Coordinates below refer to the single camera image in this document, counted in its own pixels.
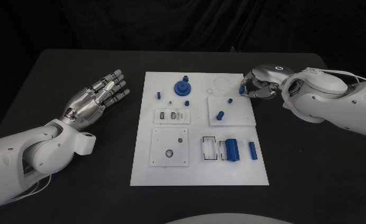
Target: black backdrop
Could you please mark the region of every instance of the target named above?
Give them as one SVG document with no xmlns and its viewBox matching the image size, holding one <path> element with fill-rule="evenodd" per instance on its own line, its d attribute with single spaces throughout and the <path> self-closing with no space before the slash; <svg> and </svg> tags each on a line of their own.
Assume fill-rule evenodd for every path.
<svg viewBox="0 0 366 224">
<path fill-rule="evenodd" d="M 0 5 L 9 48 L 2 79 L 19 82 L 2 97 L 3 112 L 46 48 L 314 52 L 330 68 L 366 76 L 366 0 L 2 0 Z"/>
</svg>

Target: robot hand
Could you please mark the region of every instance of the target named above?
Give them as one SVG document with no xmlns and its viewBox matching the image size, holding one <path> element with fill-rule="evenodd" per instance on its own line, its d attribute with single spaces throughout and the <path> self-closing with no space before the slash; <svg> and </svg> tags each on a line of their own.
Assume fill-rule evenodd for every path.
<svg viewBox="0 0 366 224">
<path fill-rule="evenodd" d="M 349 75 L 358 82 L 348 85 L 329 73 Z M 283 91 L 284 108 L 297 117 L 313 123 L 329 120 L 340 128 L 366 135 L 366 82 L 359 82 L 359 78 L 337 70 L 307 68 L 294 73 L 284 66 L 261 65 L 244 77 L 239 93 L 270 99 Z M 258 90 L 247 91 L 250 82 Z"/>
<path fill-rule="evenodd" d="M 130 93 L 130 90 L 117 93 L 126 85 L 123 78 L 117 70 L 77 93 L 59 119 L 0 139 L 0 205 L 38 192 L 33 192 L 35 189 L 15 198 L 41 179 L 49 177 L 51 181 L 51 175 L 67 167 L 74 153 L 93 153 L 97 137 L 81 130 L 100 119 L 105 108 Z"/>
<path fill-rule="evenodd" d="M 121 81 L 123 79 L 121 70 L 117 70 L 90 87 L 84 88 L 71 98 L 59 120 L 78 131 L 95 123 L 105 108 L 130 93 L 129 89 L 117 93 L 126 85 L 126 81 Z"/>
</svg>

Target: table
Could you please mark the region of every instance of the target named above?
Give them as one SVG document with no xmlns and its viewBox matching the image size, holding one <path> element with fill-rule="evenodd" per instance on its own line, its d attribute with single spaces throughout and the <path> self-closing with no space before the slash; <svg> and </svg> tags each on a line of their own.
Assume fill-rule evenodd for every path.
<svg viewBox="0 0 366 224">
<path fill-rule="evenodd" d="M 310 53 L 44 51 L 0 125 L 0 137 L 59 118 L 84 86 L 116 69 L 131 93 L 87 131 L 94 153 L 75 154 L 36 195 L 0 207 L 2 223 L 166 223 L 219 212 L 293 223 L 361 223 L 366 218 L 366 137 L 312 124 L 281 97 L 252 100 L 270 186 L 131 187 L 146 71 L 244 73 L 261 64 L 324 68 Z"/>
</svg>

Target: hole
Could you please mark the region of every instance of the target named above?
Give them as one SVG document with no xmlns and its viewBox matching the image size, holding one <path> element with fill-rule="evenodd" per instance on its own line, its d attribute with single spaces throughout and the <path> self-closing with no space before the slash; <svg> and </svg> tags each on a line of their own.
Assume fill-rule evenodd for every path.
<svg viewBox="0 0 366 224">
<path fill-rule="evenodd" d="M 166 157 L 170 158 L 173 156 L 173 151 L 172 150 L 167 150 L 166 151 Z"/>
</svg>

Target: white robotic arm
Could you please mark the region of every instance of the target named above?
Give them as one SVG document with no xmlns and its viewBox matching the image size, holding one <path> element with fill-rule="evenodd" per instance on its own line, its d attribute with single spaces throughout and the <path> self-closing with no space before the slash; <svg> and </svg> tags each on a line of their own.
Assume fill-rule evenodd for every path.
<svg viewBox="0 0 366 224">
<path fill-rule="evenodd" d="M 116 94 L 126 85 L 123 78 L 117 70 L 72 97 L 59 119 L 44 127 L 0 139 L 0 205 L 67 167 L 74 153 L 93 153 L 97 138 L 80 131 L 130 93 L 126 90 Z M 23 168 L 23 160 L 33 167 L 29 172 Z"/>
<path fill-rule="evenodd" d="M 358 83 L 346 85 L 329 73 L 353 76 Z M 366 135 L 366 82 L 359 82 L 359 78 L 345 71 L 307 68 L 294 73 L 284 66 L 261 65 L 244 78 L 241 94 L 270 99 L 283 91 L 284 108 L 297 117 L 313 123 L 329 120 L 340 128 Z M 250 82 L 258 90 L 247 91 Z"/>
</svg>

